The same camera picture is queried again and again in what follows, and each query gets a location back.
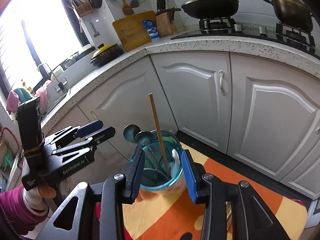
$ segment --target faucet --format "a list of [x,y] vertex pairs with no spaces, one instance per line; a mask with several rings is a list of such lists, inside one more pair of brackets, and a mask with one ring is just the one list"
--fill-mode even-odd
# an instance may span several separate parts
[[[41,63],[37,66],[38,68],[38,71],[40,71],[40,66],[43,66],[44,69],[49,73],[49,71],[46,69],[45,66],[47,66],[49,69],[49,65],[47,63]],[[68,92],[68,90],[65,88],[65,85],[68,83],[68,81],[66,80],[64,83],[62,83],[61,81],[59,81],[59,79],[57,78],[57,76],[54,74],[54,72],[50,69],[50,72],[52,72],[52,75],[55,77],[55,79],[57,80],[58,82],[58,89],[56,89],[56,92],[59,93],[60,91],[62,91],[63,94],[66,94]]]

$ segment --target speckled granite countertop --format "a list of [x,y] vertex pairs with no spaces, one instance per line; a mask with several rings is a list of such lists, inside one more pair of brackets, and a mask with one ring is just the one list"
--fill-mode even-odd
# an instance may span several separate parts
[[105,66],[94,70],[69,91],[42,121],[42,131],[47,134],[55,124],[92,90],[114,74],[149,54],[175,51],[227,51],[273,59],[304,70],[320,78],[320,60],[298,49],[272,41],[235,36],[207,36],[170,40],[159,39],[126,52]]

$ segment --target gas stove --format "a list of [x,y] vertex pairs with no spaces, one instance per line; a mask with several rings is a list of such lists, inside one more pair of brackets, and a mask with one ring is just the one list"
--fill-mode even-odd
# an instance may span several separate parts
[[267,31],[264,26],[251,28],[236,25],[234,19],[230,17],[206,19],[199,21],[198,30],[180,34],[171,40],[201,36],[241,36],[274,41],[302,50],[320,59],[320,51],[315,47],[314,38],[310,33],[281,23],[276,25],[276,31]]

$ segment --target wicker basket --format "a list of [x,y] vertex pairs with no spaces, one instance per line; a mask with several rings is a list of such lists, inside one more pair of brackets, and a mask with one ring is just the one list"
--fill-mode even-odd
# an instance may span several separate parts
[[91,7],[91,4],[88,0],[85,0],[83,4],[80,4],[80,6],[76,7],[76,12],[79,15],[79,17],[83,17],[89,13],[93,12],[93,9]]

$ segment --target cutting board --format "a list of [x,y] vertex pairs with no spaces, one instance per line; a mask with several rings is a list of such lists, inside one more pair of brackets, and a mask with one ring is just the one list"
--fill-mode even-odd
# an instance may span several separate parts
[[142,20],[150,19],[156,22],[154,11],[130,15],[112,23],[125,51],[133,50],[151,41]]

